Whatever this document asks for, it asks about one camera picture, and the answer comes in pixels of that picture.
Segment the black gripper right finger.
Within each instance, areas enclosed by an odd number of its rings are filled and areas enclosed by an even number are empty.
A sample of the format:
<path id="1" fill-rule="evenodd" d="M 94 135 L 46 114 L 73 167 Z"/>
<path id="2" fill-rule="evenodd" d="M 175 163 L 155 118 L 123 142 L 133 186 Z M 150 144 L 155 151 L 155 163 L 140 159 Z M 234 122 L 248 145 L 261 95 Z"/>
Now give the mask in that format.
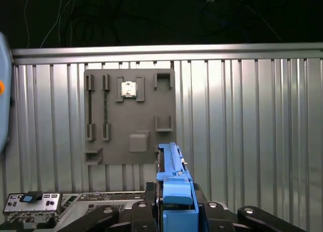
<path id="1" fill-rule="evenodd" d="M 303 231 L 255 206 L 243 206 L 232 212 L 224 203 L 208 201 L 197 183 L 194 190 L 199 206 L 199 231 Z"/>

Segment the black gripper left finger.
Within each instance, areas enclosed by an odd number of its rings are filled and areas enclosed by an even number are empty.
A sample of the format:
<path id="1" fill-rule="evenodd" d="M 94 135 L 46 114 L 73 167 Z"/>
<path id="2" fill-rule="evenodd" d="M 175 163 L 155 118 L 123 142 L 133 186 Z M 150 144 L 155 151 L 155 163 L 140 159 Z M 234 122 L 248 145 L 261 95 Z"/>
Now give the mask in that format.
<path id="1" fill-rule="evenodd" d="M 88 193 L 66 215 L 62 231 L 158 231 L 156 184 L 148 182 L 144 193 Z"/>

